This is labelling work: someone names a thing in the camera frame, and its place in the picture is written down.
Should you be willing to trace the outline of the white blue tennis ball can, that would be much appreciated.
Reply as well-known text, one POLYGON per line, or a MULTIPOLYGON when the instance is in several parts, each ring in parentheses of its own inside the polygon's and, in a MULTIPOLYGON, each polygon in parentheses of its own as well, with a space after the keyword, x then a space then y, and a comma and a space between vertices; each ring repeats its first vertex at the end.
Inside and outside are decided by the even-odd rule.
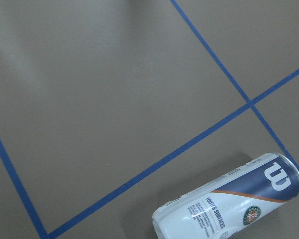
POLYGON ((260 157, 159 207, 160 239, 228 239, 299 195, 299 170, 279 153, 260 157))

